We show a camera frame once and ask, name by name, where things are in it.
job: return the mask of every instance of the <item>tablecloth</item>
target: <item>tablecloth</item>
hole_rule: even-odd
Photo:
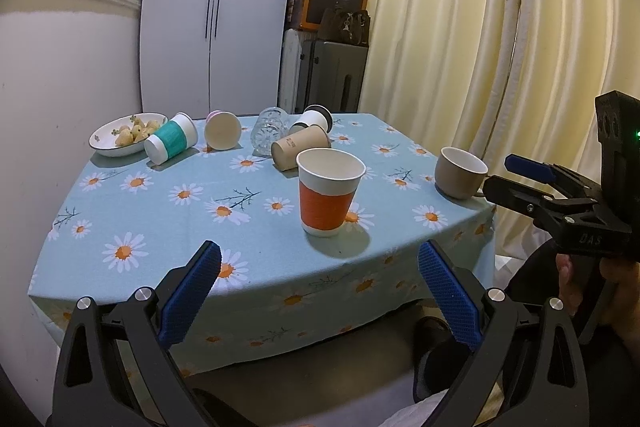
[[[335,116],[332,146],[367,166],[343,229],[303,232],[297,171],[253,155],[255,117],[236,149],[203,138],[162,166],[144,153],[94,155],[42,248],[29,295],[58,344],[75,302],[123,301],[155,287],[202,242],[222,249],[222,271],[186,340],[172,347],[184,375],[306,346],[430,297],[420,243],[437,238],[472,269],[492,240],[494,206],[453,201],[433,184],[436,158],[370,114]]]

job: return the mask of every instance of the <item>wardrobe door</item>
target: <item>wardrobe door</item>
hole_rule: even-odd
[[[171,118],[209,113],[210,0],[142,0],[140,87],[143,110]]]
[[[210,106],[255,114],[277,104],[287,0],[217,0]]]

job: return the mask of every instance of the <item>glass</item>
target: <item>glass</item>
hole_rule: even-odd
[[[260,156],[271,156],[271,144],[287,136],[289,115],[279,107],[268,107],[258,115],[251,131],[251,144]]]

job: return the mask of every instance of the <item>paper cup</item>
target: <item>paper cup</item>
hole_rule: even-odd
[[[204,139],[218,151],[233,149],[242,134],[242,125],[232,112],[214,111],[207,117]]]
[[[312,125],[320,126],[325,132],[331,131],[334,126],[334,119],[326,107],[322,105],[310,105],[302,113],[298,121],[291,126],[289,134],[293,134]]]
[[[329,148],[331,140],[320,126],[312,125],[290,134],[271,144],[273,164],[279,171],[287,171],[297,166],[299,153],[313,148]]]
[[[198,131],[191,118],[179,112],[145,140],[145,152],[156,165],[161,165],[198,141]]]
[[[300,172],[300,217],[306,233],[331,237],[340,231],[366,171],[353,154],[307,149],[296,158]]]
[[[443,147],[436,163],[436,187],[456,200],[482,196],[478,188],[489,172],[488,167],[470,152]]]

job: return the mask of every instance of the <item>white wall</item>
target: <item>white wall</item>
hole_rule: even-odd
[[[138,27],[103,0],[0,0],[0,363],[41,421],[56,345],[27,289],[89,135],[141,110]]]

